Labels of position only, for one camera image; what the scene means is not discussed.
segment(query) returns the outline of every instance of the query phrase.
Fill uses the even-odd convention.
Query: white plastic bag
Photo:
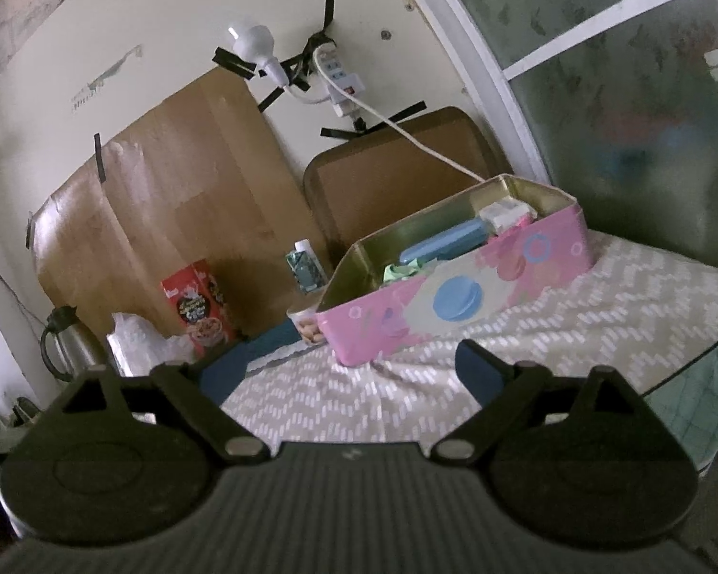
[[[166,339],[154,325],[138,315],[114,313],[115,331],[106,335],[121,374],[128,377],[148,375],[158,364],[170,361],[193,363],[196,360],[191,339]]]

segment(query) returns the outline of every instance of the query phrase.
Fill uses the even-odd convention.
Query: white light bulb
[[[290,80],[280,61],[274,57],[274,36],[261,23],[245,18],[229,26],[231,50],[247,63],[256,63],[277,86],[289,86]]]

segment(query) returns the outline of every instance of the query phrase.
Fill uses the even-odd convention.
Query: thermos handle
[[[40,335],[40,356],[42,356],[43,363],[46,368],[56,379],[60,379],[62,382],[71,382],[73,379],[72,374],[62,374],[57,368],[55,368],[54,364],[50,360],[50,356],[48,356],[48,349],[45,347],[45,337],[48,336],[50,331],[50,327],[47,327]]]

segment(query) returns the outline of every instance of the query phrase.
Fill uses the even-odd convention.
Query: black wire
[[[27,307],[27,305],[26,305],[25,303],[23,303],[23,302],[21,301],[21,298],[18,296],[18,294],[16,293],[16,291],[14,291],[13,288],[12,288],[10,285],[8,285],[8,281],[5,280],[5,278],[3,278],[3,275],[2,275],[1,273],[0,273],[0,282],[3,283],[3,285],[5,286],[5,288],[8,289],[8,291],[11,292],[11,295],[13,295],[13,299],[16,300],[16,304],[19,305],[19,309],[20,309],[20,311],[21,311],[21,314],[23,315],[24,319],[27,320],[27,323],[29,323],[29,326],[30,326],[30,328],[31,328],[31,330],[32,330],[32,334],[34,334],[35,337],[36,337],[37,335],[36,335],[36,333],[35,333],[35,331],[34,331],[34,327],[32,326],[32,321],[30,320],[30,318],[34,319],[34,320],[35,320],[37,323],[39,323],[40,326],[43,327],[43,328],[45,327],[45,323],[42,321],[42,319],[40,319],[38,316],[36,316],[36,314],[33,313],[33,312]]]

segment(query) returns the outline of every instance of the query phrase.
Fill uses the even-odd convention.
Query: white cable
[[[305,95],[297,95],[295,92],[292,91],[292,88],[289,86],[282,86],[284,91],[293,97],[294,99],[298,99],[300,103],[306,103],[308,105],[317,105],[318,103],[324,103],[327,101],[327,99],[330,99],[330,93],[327,93],[326,97],[321,97],[320,99],[312,99],[311,97],[306,97]]]
[[[327,84],[332,86],[335,90],[337,90],[341,95],[343,95],[346,99],[349,99],[350,101],[354,102],[356,105],[358,105],[360,108],[367,110],[370,114],[373,114],[376,118],[379,118],[381,121],[383,121],[386,125],[388,125],[390,128],[395,129],[397,132],[401,133],[402,136],[406,137],[407,140],[409,140],[412,144],[414,144],[416,147],[418,147],[421,151],[425,151],[428,155],[431,157],[435,157],[437,160],[440,160],[444,162],[445,164],[448,164],[455,170],[459,170],[463,174],[467,174],[472,179],[475,179],[478,183],[484,183],[484,178],[480,177],[478,174],[472,172],[471,170],[468,170],[468,168],[461,166],[454,160],[450,160],[448,157],[441,155],[441,153],[437,153],[432,148],[427,147],[422,142],[418,141],[417,138],[414,136],[411,136],[409,133],[405,132],[404,129],[400,128],[396,123],[391,121],[389,118],[386,118],[383,116],[383,114],[379,113],[374,108],[371,108],[369,105],[364,103],[363,101],[360,101],[353,95],[349,95],[345,90],[343,90],[340,86],[338,86],[327,74],[327,72],[322,68],[322,65],[319,63],[319,53],[322,51],[322,48],[324,46],[320,45],[317,49],[314,50],[314,67],[316,67],[316,70],[319,72],[319,74],[325,78],[327,81]]]

